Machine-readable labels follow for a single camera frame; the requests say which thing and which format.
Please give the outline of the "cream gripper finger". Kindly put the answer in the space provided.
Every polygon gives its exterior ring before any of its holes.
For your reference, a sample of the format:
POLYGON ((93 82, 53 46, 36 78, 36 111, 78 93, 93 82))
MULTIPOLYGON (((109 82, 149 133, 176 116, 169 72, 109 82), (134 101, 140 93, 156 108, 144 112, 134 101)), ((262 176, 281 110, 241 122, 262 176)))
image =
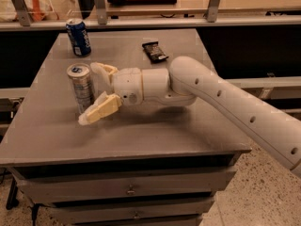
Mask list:
POLYGON ((119 71, 114 66, 99 62, 92 62, 90 68, 94 73, 98 74, 107 85, 111 84, 113 75, 119 71))
POLYGON ((100 119, 110 116, 122 106, 120 97, 113 93, 103 92, 83 114, 78 118, 81 125, 89 125, 100 119))

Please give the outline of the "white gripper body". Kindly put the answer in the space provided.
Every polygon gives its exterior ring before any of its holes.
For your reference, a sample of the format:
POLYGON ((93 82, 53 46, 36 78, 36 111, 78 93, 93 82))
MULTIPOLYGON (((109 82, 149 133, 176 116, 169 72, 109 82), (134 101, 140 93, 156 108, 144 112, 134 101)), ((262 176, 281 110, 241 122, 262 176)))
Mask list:
POLYGON ((140 105, 143 101, 142 72, 138 68, 122 69, 113 75, 114 92, 126 106, 140 105))

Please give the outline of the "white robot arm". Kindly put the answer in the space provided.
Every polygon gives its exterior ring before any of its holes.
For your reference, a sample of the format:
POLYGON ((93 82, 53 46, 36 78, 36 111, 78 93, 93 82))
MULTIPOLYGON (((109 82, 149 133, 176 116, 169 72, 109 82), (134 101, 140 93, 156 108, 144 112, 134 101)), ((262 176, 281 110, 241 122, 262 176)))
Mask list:
POLYGON ((301 177, 301 121, 219 77, 189 56, 178 56, 167 68, 119 70, 93 62, 91 70, 112 89, 102 93, 79 117, 92 124, 123 105, 155 101, 190 105, 197 98, 213 106, 262 146, 282 166, 301 177))

